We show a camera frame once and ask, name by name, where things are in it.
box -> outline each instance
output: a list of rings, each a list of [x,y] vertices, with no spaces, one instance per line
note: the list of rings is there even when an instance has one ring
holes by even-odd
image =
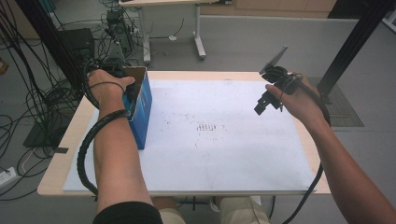
[[[90,29],[58,31],[58,35],[66,49],[76,60],[76,63],[85,64],[85,62],[93,58],[95,41]]]
[[[134,134],[138,149],[144,149],[149,126],[149,113],[151,110],[152,96],[149,86],[149,76],[146,67],[126,67],[124,73],[135,79],[134,105],[124,100],[127,109],[132,108],[132,115],[128,117],[129,125]]]

black pole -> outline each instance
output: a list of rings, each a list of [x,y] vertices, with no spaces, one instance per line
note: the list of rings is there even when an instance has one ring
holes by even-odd
[[[67,80],[78,96],[82,96],[81,92],[81,74],[74,64],[73,58],[67,51],[58,31],[53,25],[52,20],[47,12],[40,5],[38,0],[15,0],[21,11],[40,36],[41,41],[46,45],[50,55],[64,72]]]
[[[335,83],[344,74],[361,47],[390,10],[393,1],[374,0],[371,2],[319,82],[318,90],[322,96],[327,97],[332,91]]]

blue box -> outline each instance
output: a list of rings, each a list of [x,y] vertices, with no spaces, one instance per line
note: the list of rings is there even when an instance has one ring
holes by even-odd
[[[149,86],[149,76],[146,67],[126,67],[125,74],[135,79],[134,105],[125,105],[132,109],[128,117],[129,125],[134,134],[138,149],[144,149],[149,126],[149,113],[151,110],[152,96]]]

white paper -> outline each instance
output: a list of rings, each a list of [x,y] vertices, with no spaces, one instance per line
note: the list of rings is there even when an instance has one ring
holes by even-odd
[[[271,105],[257,81],[150,81],[152,108],[140,160],[154,193],[293,193],[312,182],[291,115]],[[90,127],[96,122],[93,114]],[[86,171],[95,183],[92,149]],[[76,159],[64,190],[87,190]]]

black sleeve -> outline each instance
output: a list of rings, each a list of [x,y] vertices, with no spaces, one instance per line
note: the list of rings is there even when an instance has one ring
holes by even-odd
[[[93,224],[162,224],[160,212],[141,202],[116,203],[101,211]]]

